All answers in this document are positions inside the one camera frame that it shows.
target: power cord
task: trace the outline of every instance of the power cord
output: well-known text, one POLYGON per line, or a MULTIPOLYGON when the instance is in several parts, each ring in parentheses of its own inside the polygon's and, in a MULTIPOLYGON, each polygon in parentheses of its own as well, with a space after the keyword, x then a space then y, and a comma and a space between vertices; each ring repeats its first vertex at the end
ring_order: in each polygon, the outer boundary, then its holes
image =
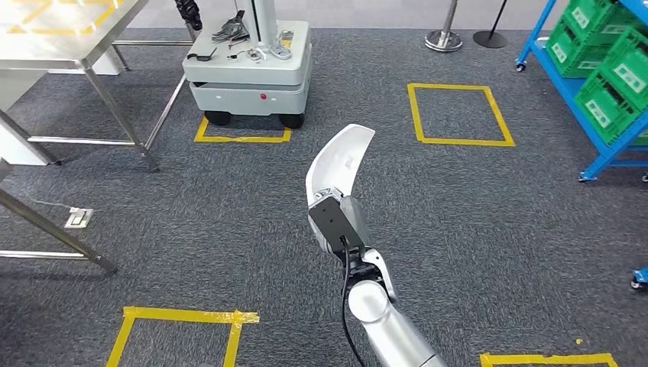
MULTIPOLYGON (((15 185, 20 185, 19 182, 14 181, 14 180, 12 180, 12 179, 10 179, 10 178, 5 178, 5 182, 11 182, 11 183, 13 183, 13 184, 15 184, 15 185)), ((32 195, 30 195, 30 194, 29 194, 29 193, 28 193, 24 188, 22 188, 22 187, 18 187, 18 191, 20 191, 20 192, 21 192, 23 195, 25 195, 29 200, 33 201, 33 202, 36 203, 36 204, 44 204, 44 205, 49 205, 49 206, 61 206, 61 207, 63 207, 63 208, 67 208, 67 209, 79 209, 79 208, 77 208, 77 207, 75 207, 75 206, 70 206, 70 205, 67 205, 67 204, 62 204, 62 203, 50 203, 49 201, 43 201, 43 200, 35 199, 35 198, 32 197, 32 195)), ((101 209, 95 209, 95 211, 96 211, 96 212, 101 212, 102 210, 101 210, 101 209)))
POLYGON ((358 350, 355 348, 353 339, 351 339, 351 335, 349 335, 348 328, 346 326, 346 316, 345 316, 346 288, 348 287, 348 279, 351 276, 351 266, 348 260, 348 247, 344 239, 342 240, 342 244, 345 247, 345 281, 344 281, 344 287, 342 287, 342 327, 344 328, 346 339, 348 341, 349 346, 351 347, 351 350, 353 351, 353 354, 355 355, 355 358, 358 360, 358 363, 360 363, 361 367, 365 367, 365 361, 363 361, 362 357, 360 357, 360 355, 358 354, 358 350))

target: caster wheel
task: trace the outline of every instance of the caster wheel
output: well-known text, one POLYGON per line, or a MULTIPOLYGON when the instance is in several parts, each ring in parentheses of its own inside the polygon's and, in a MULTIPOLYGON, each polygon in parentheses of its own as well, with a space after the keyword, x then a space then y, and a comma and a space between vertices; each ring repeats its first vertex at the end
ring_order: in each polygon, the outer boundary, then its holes
POLYGON ((205 111, 205 117, 210 124, 225 126, 232 120, 232 114, 223 111, 205 111))
POLYGON ((646 285, 637 281, 637 278, 632 278, 630 281, 630 287, 635 291, 643 291, 646 289, 646 285))
POLYGON ((299 115, 279 115, 279 121, 287 128, 301 128, 303 125, 303 113, 299 115))

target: blue metal shelf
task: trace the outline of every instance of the blue metal shelf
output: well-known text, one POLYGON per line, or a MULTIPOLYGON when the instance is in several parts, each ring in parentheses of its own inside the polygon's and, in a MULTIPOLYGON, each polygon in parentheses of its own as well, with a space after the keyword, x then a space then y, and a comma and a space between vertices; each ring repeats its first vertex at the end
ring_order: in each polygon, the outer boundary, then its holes
POLYGON ((648 2, 645 5, 644 0, 621 0, 621 4, 632 11, 643 23, 648 24, 648 2))
MULTIPOLYGON (((648 24, 648 7, 643 4, 644 1, 648 0, 621 0, 621 3, 628 7, 628 9, 630 9, 637 17, 643 20, 644 23, 648 24)), ((582 127, 583 131, 588 136, 591 143, 596 147, 598 156, 587 168, 585 168, 584 171, 581 172, 579 180, 596 180, 596 175, 606 167, 610 166, 648 167, 648 161, 615 159, 616 156, 623 151, 648 151, 648 147, 646 146, 629 146, 639 134, 648 128, 648 109, 646 109, 623 133, 612 141, 610 145, 606 145, 575 102, 576 93, 578 93, 578 90, 581 88, 585 80, 569 79, 560 76, 560 72, 556 69, 553 61, 544 48, 545 42, 536 40, 555 3, 556 0, 547 1, 535 28, 531 31, 529 38, 526 39, 522 51, 517 57, 517 68, 518 71, 524 70, 527 64, 526 58, 529 52, 533 52, 538 62, 547 73, 547 76, 549 76, 554 86, 556 86, 560 96, 565 100, 569 109, 572 110, 572 113, 576 117, 576 120, 582 127)))
POLYGON ((599 138, 590 122, 587 120, 585 115, 583 115, 583 112, 581 112, 580 108, 574 101, 574 97, 576 97, 576 93, 585 83, 585 79, 569 79, 560 76, 560 72, 556 69, 553 61, 549 58, 549 54, 545 50, 543 42, 534 42, 533 45, 531 45, 531 51, 536 55, 536 59, 538 59, 540 65, 543 66, 547 76, 549 76, 553 85, 556 86, 556 89, 565 100, 565 103, 567 103, 567 106, 569 106, 569 109, 572 110, 576 120, 581 124, 585 134, 587 134, 591 143, 596 147, 596 150, 601 152, 607 149, 605 143, 601 138, 599 138))

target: label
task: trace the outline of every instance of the label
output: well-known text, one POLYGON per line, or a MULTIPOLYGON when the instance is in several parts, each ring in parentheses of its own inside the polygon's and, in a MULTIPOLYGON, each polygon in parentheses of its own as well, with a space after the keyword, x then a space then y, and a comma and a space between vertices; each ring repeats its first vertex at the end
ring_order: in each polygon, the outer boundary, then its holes
POLYGON ((614 68, 614 73, 617 74, 635 93, 641 93, 646 88, 646 82, 641 80, 635 73, 630 71, 624 63, 614 68))
POLYGON ((565 60, 567 60, 567 54, 565 54, 565 51, 562 50, 562 47, 560 47, 559 44, 553 44, 551 46, 551 51, 553 51, 553 54, 556 55, 556 58, 558 58, 560 63, 564 63, 565 60))
POLYGON ((601 33, 605 34, 622 34, 626 30, 626 26, 623 24, 608 24, 603 28, 601 33))
POLYGON ((293 44, 294 35, 295 32, 293 31, 281 31, 281 34, 279 35, 279 41, 281 42, 281 46, 284 46, 285 48, 290 48, 290 45, 293 44))
POLYGON ((587 28, 589 19, 578 6, 576 7, 576 9, 572 10, 572 17, 574 17, 574 20, 576 21, 576 23, 578 23, 578 26, 581 29, 587 28))
POLYGON ((596 104, 596 101, 593 99, 590 99, 589 102, 585 103, 585 107, 587 107, 588 111, 591 112, 591 114, 594 116, 596 121, 598 121, 598 124, 602 128, 607 128, 607 126, 610 124, 610 119, 603 113, 603 110, 598 107, 596 104))
POLYGON ((601 65, 601 61, 583 61, 578 65, 579 69, 596 69, 601 65))

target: stanchion base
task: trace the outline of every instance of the stanchion base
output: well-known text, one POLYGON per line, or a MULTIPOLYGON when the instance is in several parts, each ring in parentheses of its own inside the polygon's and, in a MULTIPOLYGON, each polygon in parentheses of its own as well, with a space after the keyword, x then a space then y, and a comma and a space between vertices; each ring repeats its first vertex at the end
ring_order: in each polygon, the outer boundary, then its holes
POLYGON ((453 52, 462 48, 463 41, 455 32, 444 32, 441 30, 431 31, 426 37, 426 47, 439 52, 453 52))
POLYGON ((486 48, 502 48, 507 45, 508 41, 503 35, 490 31, 479 31, 472 35, 475 43, 486 48))

